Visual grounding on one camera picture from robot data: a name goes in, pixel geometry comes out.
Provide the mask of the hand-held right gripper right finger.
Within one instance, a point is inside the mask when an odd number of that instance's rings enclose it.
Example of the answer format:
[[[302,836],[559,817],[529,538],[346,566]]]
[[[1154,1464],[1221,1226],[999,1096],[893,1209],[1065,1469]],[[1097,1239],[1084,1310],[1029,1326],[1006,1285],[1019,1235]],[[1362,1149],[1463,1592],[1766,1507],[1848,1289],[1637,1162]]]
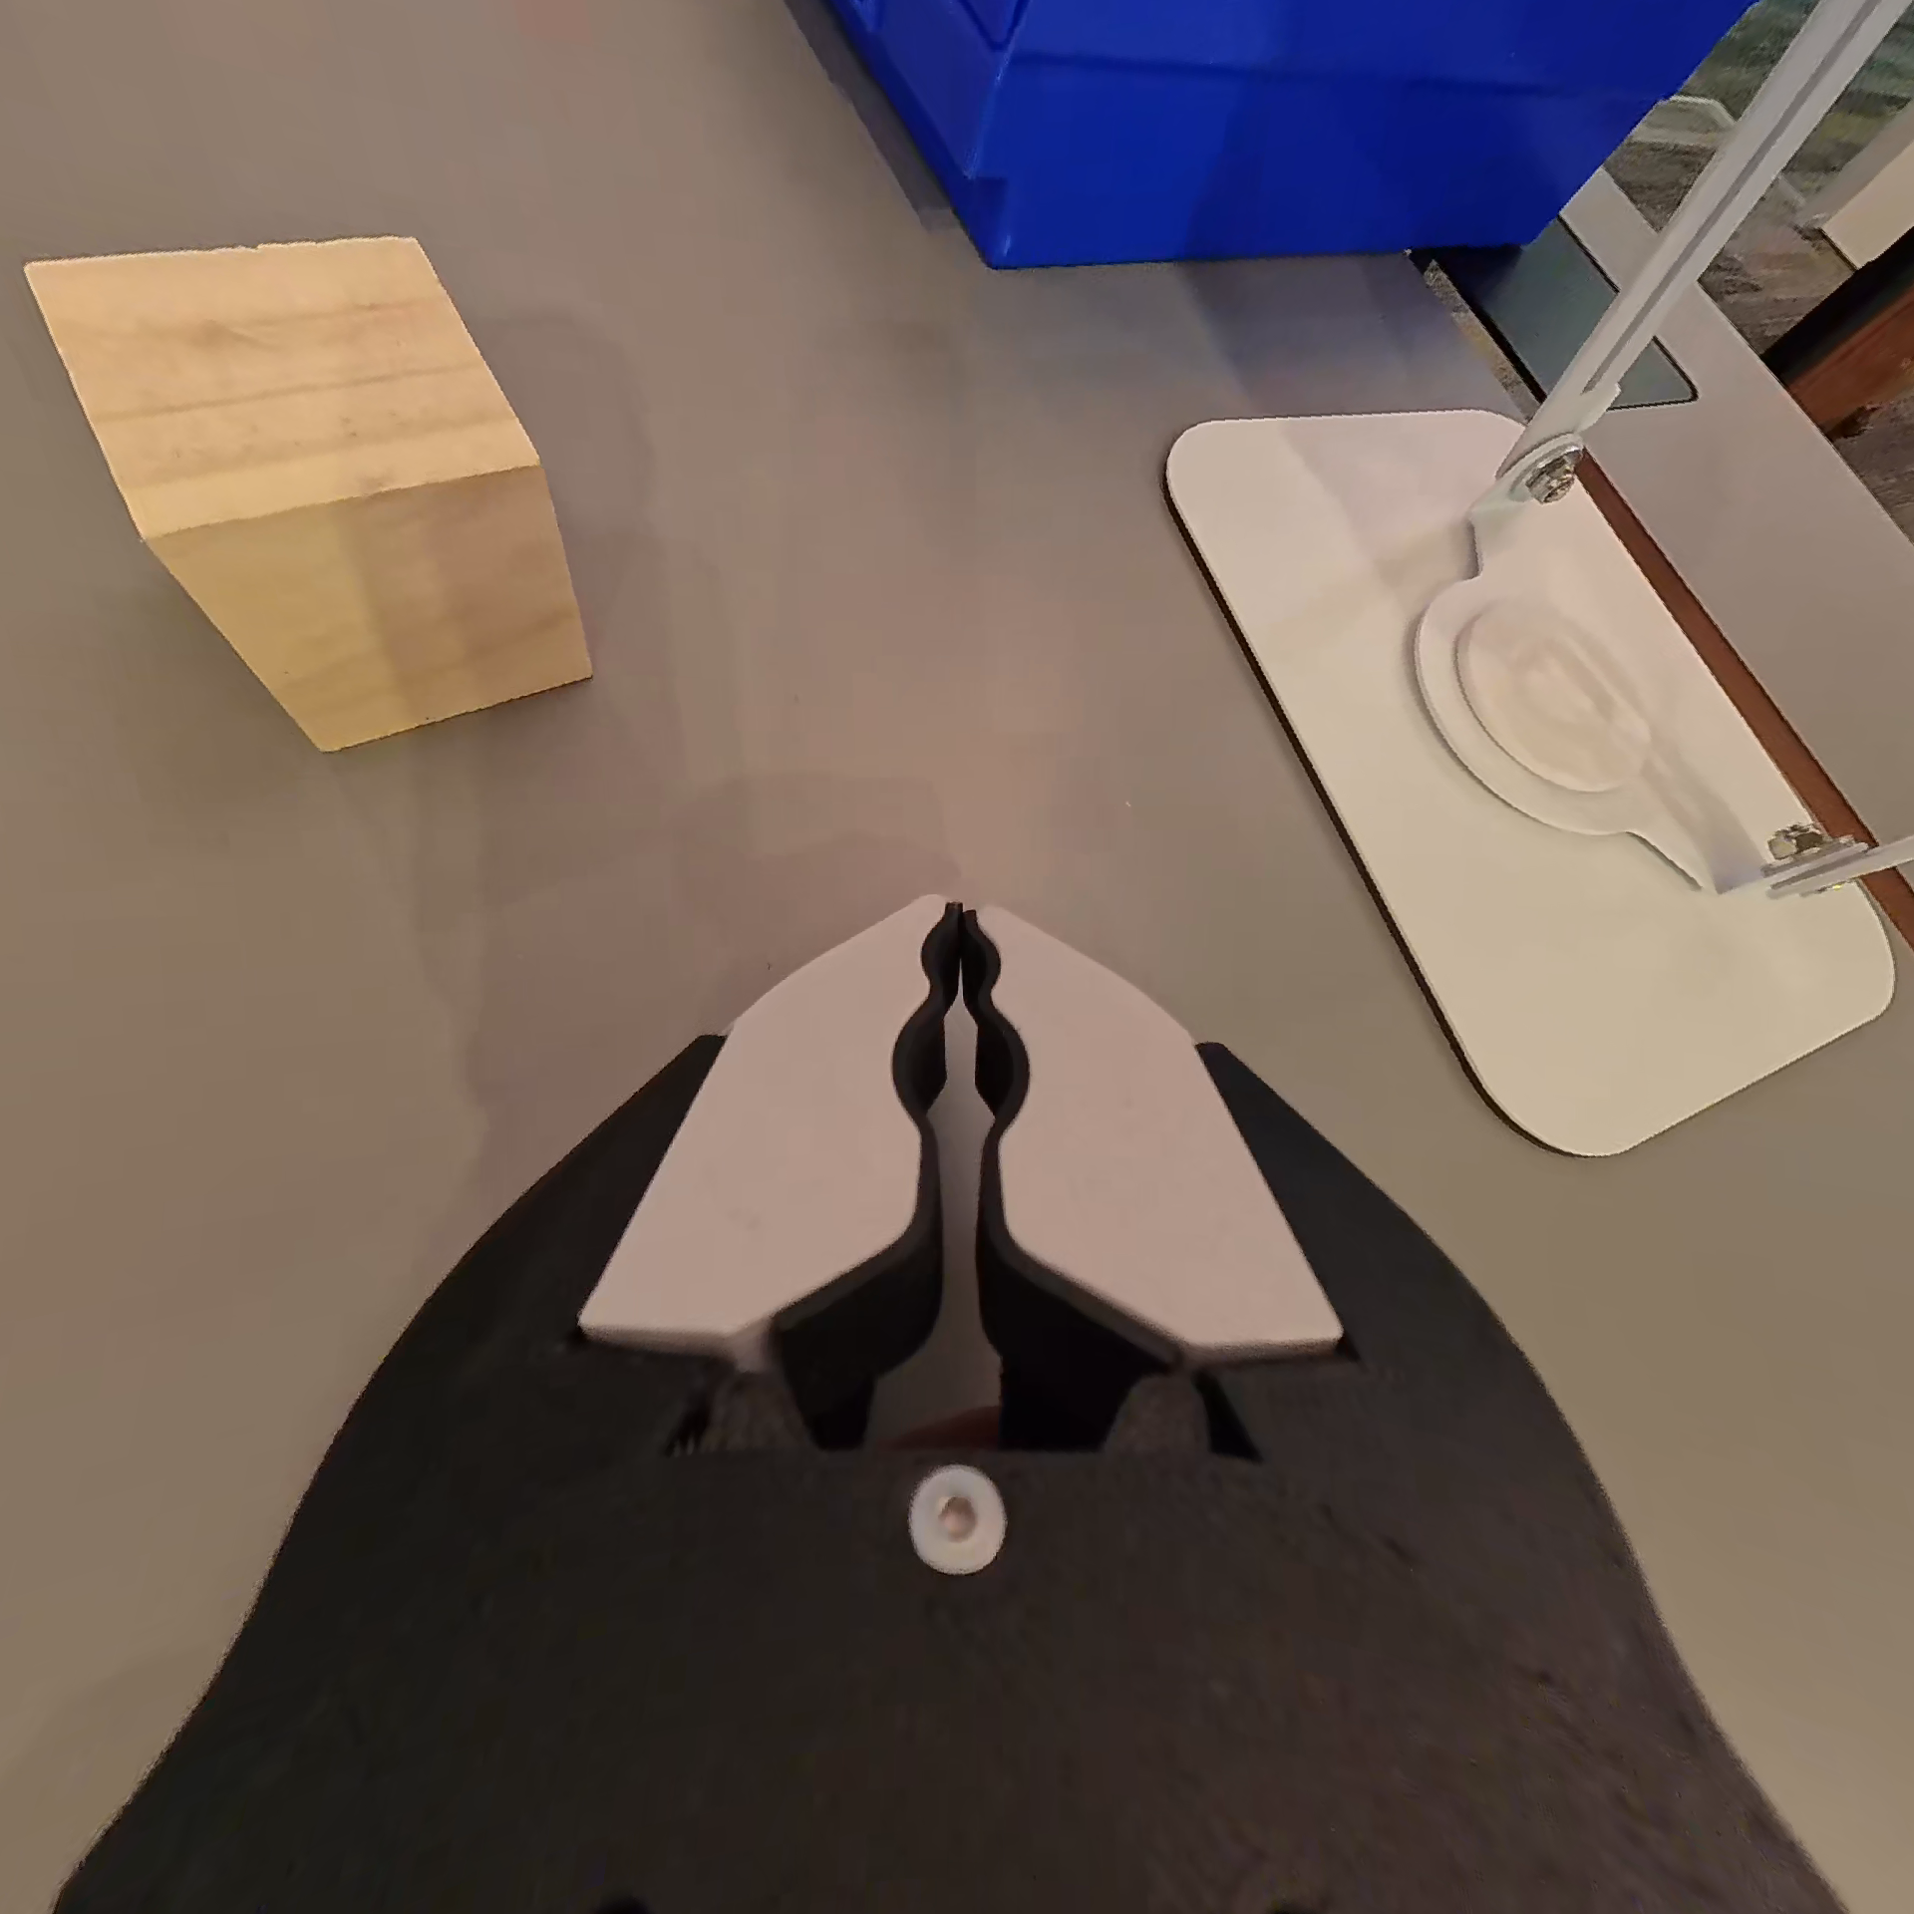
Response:
[[[1199,1044],[999,906],[965,913],[980,1323],[999,1448],[1097,1450],[1150,1381],[1325,1360],[1346,1326]]]

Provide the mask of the black flat device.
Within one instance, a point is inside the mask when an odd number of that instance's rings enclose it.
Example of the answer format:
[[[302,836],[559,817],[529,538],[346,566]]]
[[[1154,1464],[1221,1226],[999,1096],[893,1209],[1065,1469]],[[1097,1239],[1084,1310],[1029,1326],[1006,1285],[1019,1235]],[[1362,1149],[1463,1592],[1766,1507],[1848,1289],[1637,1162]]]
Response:
[[[1486,352],[1524,416],[1555,390],[1617,300],[1617,286],[1564,221],[1552,221],[1524,249],[1419,249],[1408,268]]]

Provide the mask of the brown wooden leg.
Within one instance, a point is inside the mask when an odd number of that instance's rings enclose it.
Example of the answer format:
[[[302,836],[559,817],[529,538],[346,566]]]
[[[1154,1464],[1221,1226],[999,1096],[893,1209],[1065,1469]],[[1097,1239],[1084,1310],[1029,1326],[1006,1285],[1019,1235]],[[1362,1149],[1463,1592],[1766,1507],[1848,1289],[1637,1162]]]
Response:
[[[1885,405],[1907,399],[1914,383],[1914,281],[1885,276],[1879,291],[1846,301],[1803,363],[1788,372],[1789,399],[1803,416],[1842,441],[1870,425]]]

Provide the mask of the large plain wooden cube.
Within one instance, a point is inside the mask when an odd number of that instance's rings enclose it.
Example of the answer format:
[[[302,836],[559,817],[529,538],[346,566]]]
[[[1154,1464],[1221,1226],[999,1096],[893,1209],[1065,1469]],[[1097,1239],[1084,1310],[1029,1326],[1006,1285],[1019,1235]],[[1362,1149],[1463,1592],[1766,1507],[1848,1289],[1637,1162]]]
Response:
[[[311,749],[594,680],[546,468],[419,239],[22,276],[140,538]]]

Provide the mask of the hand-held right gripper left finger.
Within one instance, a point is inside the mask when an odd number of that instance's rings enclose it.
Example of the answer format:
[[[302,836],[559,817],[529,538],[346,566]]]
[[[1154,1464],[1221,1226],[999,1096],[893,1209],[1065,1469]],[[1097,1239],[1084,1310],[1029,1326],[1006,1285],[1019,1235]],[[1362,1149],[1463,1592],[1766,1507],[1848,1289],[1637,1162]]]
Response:
[[[578,1331],[778,1375],[813,1443],[857,1448],[944,1289],[932,1105],[958,907],[925,893],[832,945],[723,1038]]]

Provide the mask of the blue plastic bin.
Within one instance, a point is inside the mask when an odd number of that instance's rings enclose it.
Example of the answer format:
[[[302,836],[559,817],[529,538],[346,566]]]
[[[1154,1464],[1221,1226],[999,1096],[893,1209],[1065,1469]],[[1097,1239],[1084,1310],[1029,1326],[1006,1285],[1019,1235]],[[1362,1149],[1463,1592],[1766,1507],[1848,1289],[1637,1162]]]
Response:
[[[1524,249],[1734,0],[841,0],[997,269]]]

